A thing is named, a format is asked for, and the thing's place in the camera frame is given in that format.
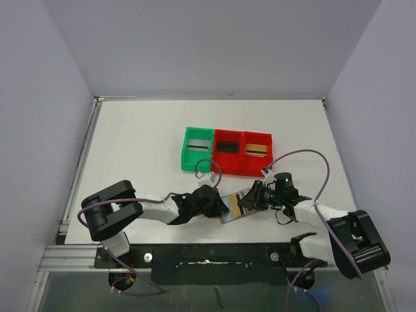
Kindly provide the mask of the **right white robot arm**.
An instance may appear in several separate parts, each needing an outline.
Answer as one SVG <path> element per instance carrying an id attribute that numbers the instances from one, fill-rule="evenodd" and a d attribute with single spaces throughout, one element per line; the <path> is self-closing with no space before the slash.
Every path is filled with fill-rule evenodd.
<path id="1" fill-rule="evenodd" d="M 386 267 L 390 253 L 366 211 L 342 211 L 320 205 L 303 196 L 288 172 L 268 174 L 256 180 L 248 193 L 238 199 L 239 207 L 281 211 L 291 221 L 315 230 L 292 238 L 294 256 L 335 264 L 348 279 Z"/>

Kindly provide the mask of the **brown leather card holder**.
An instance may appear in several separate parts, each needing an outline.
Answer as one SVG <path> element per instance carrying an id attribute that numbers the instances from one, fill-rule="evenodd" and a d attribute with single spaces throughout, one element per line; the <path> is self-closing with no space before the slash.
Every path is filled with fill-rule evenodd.
<path id="1" fill-rule="evenodd" d="M 221 224 L 227 224 L 257 212 L 253 209 L 238 206 L 238 201 L 245 197 L 249 191 L 250 189 L 246 188 L 233 194 L 221 197 L 222 201 L 227 207 L 227 212 L 219 218 Z"/>

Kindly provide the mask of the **gold credit card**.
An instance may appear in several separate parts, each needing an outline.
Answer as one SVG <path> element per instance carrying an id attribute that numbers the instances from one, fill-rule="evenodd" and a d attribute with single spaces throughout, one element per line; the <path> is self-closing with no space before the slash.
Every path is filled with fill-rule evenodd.
<path id="1" fill-rule="evenodd" d="M 233 218 L 238 218 L 245 215 L 248 211 L 245 207 L 238 205 L 239 200 L 244 196 L 242 192 L 230 195 L 228 197 L 229 211 Z"/>

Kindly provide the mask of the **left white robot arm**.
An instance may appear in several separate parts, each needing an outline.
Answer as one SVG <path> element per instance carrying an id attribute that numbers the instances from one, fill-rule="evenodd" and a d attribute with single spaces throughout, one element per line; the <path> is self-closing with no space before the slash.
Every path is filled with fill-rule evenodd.
<path id="1" fill-rule="evenodd" d="M 139 218 L 177 226 L 196 216 L 219 218 L 227 212 L 212 184 L 204 183 L 191 193 L 170 192 L 163 198 L 145 195 L 138 198 L 132 183 L 122 180 L 85 198 L 77 219 L 88 229 L 92 241 L 120 257 L 131 249 L 124 229 Z"/>

